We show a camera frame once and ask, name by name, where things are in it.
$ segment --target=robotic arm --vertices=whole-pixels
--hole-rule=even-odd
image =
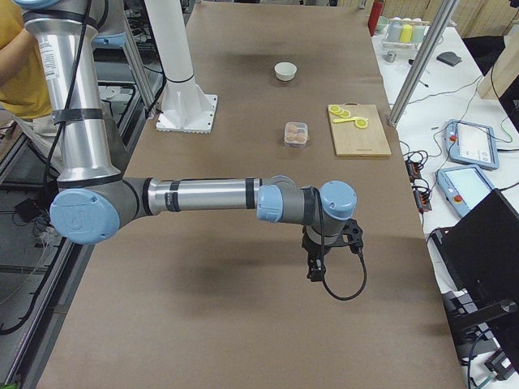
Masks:
[[[25,27],[38,40],[54,124],[60,127],[57,140],[62,134],[59,141],[65,169],[58,178],[60,193],[50,208],[53,225],[61,235],[90,245],[112,237],[135,219],[160,212],[256,208],[260,220],[304,226],[307,278],[323,282],[336,298],[324,280],[324,256],[332,247],[349,246],[359,255],[365,277],[357,293],[342,299],[362,292],[366,283],[362,230],[352,219],[357,197],[350,186],[331,181],[319,190],[297,188],[282,176],[172,181],[123,178],[109,157],[91,46],[94,40],[116,45],[124,39],[122,0],[15,2],[24,8]]]

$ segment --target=plastic container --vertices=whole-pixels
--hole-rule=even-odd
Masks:
[[[308,126],[305,123],[288,122],[285,126],[285,146],[305,147],[308,141]]]
[[[388,30],[387,40],[389,42],[398,42],[400,40],[400,35],[402,34],[402,24],[400,22],[391,22]]]
[[[298,68],[290,62],[279,62],[274,66],[274,71],[276,72],[277,79],[280,81],[290,81],[295,77]]]
[[[400,34],[400,42],[410,43],[412,35],[413,35],[413,26],[411,26],[410,24],[404,24],[402,26],[402,32]]]
[[[411,37],[411,42],[413,43],[422,43],[423,38],[425,37],[425,26],[413,26],[413,36]]]
[[[379,17],[379,22],[376,24],[376,27],[375,27],[375,34],[384,34],[384,31],[386,29],[386,27],[388,26],[389,24],[389,19],[388,18],[384,18],[383,16],[380,16]]]

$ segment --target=white desk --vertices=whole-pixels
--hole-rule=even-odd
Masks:
[[[414,59],[417,52],[413,49],[384,48],[382,46],[382,38],[382,36],[374,36],[372,42],[377,62],[379,63],[380,73],[384,77],[384,88],[388,101],[392,104],[397,99],[398,92],[411,68],[408,60]],[[447,28],[444,33],[444,39],[440,42],[421,78],[429,88],[420,83],[411,97],[411,101],[422,99],[427,95],[457,90],[472,83],[482,75],[454,28]],[[397,52],[397,59],[393,63],[388,63],[383,59],[383,55],[389,50]],[[450,67],[437,61],[435,59],[436,56],[445,51],[453,51],[462,57],[463,61],[455,67]],[[461,119],[470,99],[475,93],[477,84],[474,83],[472,86],[463,88],[456,93],[429,97],[424,101],[408,105],[397,126],[400,139],[409,144],[411,151],[426,150],[432,156],[438,155],[440,150],[433,140],[433,134],[443,129],[448,120]],[[476,93],[464,120],[492,126],[496,137],[507,139],[507,135],[500,129],[500,123],[506,117],[506,113],[497,100],[483,100]],[[509,119],[503,123],[503,127],[513,137],[513,142],[498,142],[498,148],[519,148],[519,135]],[[436,140],[442,147],[442,154],[436,158],[430,158],[421,172],[431,186],[435,183],[436,170],[442,167],[442,165],[444,168],[457,165],[450,161],[444,163],[447,159],[447,151],[444,147],[443,134],[438,134]],[[402,145],[402,152],[407,151],[407,147]],[[500,168],[493,172],[485,171],[485,174],[499,188],[518,182],[519,152],[500,153],[499,158]],[[505,191],[504,194],[509,202],[516,209],[519,209],[519,186]],[[427,212],[424,217],[423,232],[425,234],[430,233],[437,227],[453,226],[459,221],[460,217],[448,204],[438,186],[435,186],[433,190],[431,205],[432,212]],[[453,281],[448,275],[443,261],[432,242],[429,243],[429,252],[441,292],[446,293],[448,290],[455,290]],[[470,375],[474,377],[477,383],[481,383],[488,376],[488,370],[484,367],[483,362],[490,355],[483,354],[472,363]],[[505,382],[493,381],[485,387],[489,389],[518,388],[519,375],[514,374]]]

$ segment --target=yellow bottle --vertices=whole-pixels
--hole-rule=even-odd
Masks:
[[[410,24],[404,24],[402,26],[402,32],[400,34],[400,42],[410,43],[411,37],[413,36],[413,28]]]

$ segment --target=blue joint cap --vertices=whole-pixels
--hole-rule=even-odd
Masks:
[[[26,10],[40,10],[48,6],[53,6],[60,0],[15,0],[15,3]]]
[[[263,221],[277,223],[283,215],[283,196],[275,185],[260,186],[256,216]]]
[[[97,49],[120,49],[127,42],[124,32],[112,35],[98,35],[92,41],[92,46]]]
[[[64,237],[93,245],[119,230],[119,215],[110,201],[88,189],[67,189],[50,206],[50,219]]]
[[[330,217],[351,219],[357,206],[357,194],[351,186],[342,181],[330,181],[321,186],[319,192],[323,209]]]

